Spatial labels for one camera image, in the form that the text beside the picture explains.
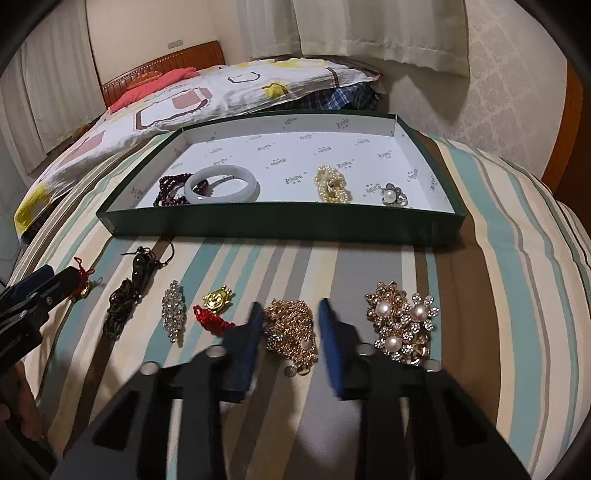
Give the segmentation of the person's hand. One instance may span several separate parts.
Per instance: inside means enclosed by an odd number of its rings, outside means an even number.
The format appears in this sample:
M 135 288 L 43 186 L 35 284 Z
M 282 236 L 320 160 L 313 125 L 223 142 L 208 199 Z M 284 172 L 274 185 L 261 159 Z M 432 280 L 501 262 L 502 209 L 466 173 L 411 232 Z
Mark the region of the person's hand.
M 1 421 L 6 422 L 12 416 L 12 413 L 20 419 L 22 434 L 31 440 L 37 441 L 42 436 L 42 419 L 35 403 L 30 385 L 26 378 L 25 367 L 22 361 L 19 361 L 12 368 L 16 376 L 16 407 L 11 409 L 2 404 Z

